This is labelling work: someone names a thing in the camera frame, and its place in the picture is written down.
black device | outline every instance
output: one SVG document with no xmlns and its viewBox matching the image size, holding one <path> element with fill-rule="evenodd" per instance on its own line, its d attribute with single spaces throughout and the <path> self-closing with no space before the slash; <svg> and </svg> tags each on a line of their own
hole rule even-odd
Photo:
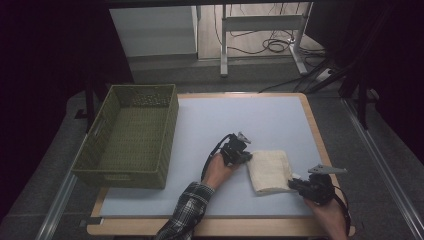
<svg viewBox="0 0 424 240">
<path fill-rule="evenodd" d="M 346 201 L 345 204 L 343 200 L 337 196 L 335 191 L 336 187 L 333 185 L 329 175 L 331 173 L 347 173 L 347 170 L 324 165 L 317 165 L 316 167 L 309 169 L 308 172 L 311 173 L 308 180 L 293 178 L 293 180 L 288 181 L 289 188 L 297 190 L 300 196 L 307 198 L 321 206 L 329 203 L 332 199 L 335 199 L 342 208 L 343 216 L 346 222 L 346 234 L 349 235 L 351 218 L 349 214 L 349 204 L 347 197 L 342 191 Z"/>
<path fill-rule="evenodd" d="M 325 205 L 336 195 L 330 175 L 312 173 L 309 180 L 289 180 L 289 188 L 299 191 L 299 195 L 318 205 Z"/>
<path fill-rule="evenodd" d="M 252 154 L 250 154 L 250 152 L 244 151 L 244 149 L 246 149 L 247 147 L 246 143 L 250 144 L 251 141 L 247 139 L 241 132 L 239 132 L 238 135 L 235 135 L 234 133 L 228 134 L 216 145 L 216 147 L 209 154 L 205 166 L 203 167 L 201 180 L 203 180 L 203 178 L 205 177 L 206 170 L 208 169 L 212 157 L 215 155 L 215 153 L 218 151 L 218 149 L 221 147 L 222 143 L 226 139 L 229 139 L 229 141 L 224 144 L 220 151 L 222 157 L 224 158 L 224 164 L 226 166 L 242 164 L 252 158 Z"/>
</svg>

hand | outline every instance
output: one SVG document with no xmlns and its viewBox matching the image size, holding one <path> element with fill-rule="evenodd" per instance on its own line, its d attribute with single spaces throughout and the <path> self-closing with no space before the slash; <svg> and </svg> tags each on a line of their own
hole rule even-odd
<svg viewBox="0 0 424 240">
<path fill-rule="evenodd" d="M 217 190 L 222 183 L 230 178 L 230 176 L 238 167 L 238 164 L 231 167 L 225 166 L 224 158 L 222 157 L 221 153 L 217 153 L 212 157 L 202 183 Z"/>
<path fill-rule="evenodd" d="M 332 199 L 329 203 L 323 206 L 319 206 L 306 198 L 303 200 L 305 201 L 305 204 L 311 208 L 315 218 L 321 227 L 327 232 L 330 239 L 348 239 L 346 236 L 346 223 L 343 217 L 343 212 L 336 200 Z"/>
</svg>

beige cloth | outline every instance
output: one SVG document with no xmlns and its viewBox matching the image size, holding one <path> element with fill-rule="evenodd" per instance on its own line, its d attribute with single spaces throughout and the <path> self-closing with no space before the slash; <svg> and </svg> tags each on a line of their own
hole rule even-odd
<svg viewBox="0 0 424 240">
<path fill-rule="evenodd" d="M 284 151 L 255 151 L 252 155 L 247 166 L 256 193 L 293 191 L 288 186 L 292 171 Z"/>
</svg>

white board surface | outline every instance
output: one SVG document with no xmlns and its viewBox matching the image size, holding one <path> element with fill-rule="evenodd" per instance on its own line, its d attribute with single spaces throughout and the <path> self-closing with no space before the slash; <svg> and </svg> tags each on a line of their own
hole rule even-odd
<svg viewBox="0 0 424 240">
<path fill-rule="evenodd" d="M 171 161 L 163 190 L 111 188 L 100 216 L 168 217 L 177 200 L 200 175 L 208 154 L 227 134 L 239 131 L 252 141 L 246 151 L 284 150 L 293 172 L 321 158 L 298 97 L 179 99 Z M 206 217 L 310 216 L 298 193 L 257 195 L 247 166 L 241 166 L 212 196 Z"/>
</svg>

green basket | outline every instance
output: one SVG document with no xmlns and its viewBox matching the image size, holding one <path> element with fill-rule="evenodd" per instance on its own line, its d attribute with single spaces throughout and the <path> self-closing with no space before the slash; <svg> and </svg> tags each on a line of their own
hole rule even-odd
<svg viewBox="0 0 424 240">
<path fill-rule="evenodd" d="M 90 186 L 165 188 L 178 107 L 175 85 L 113 85 L 72 172 Z"/>
</svg>

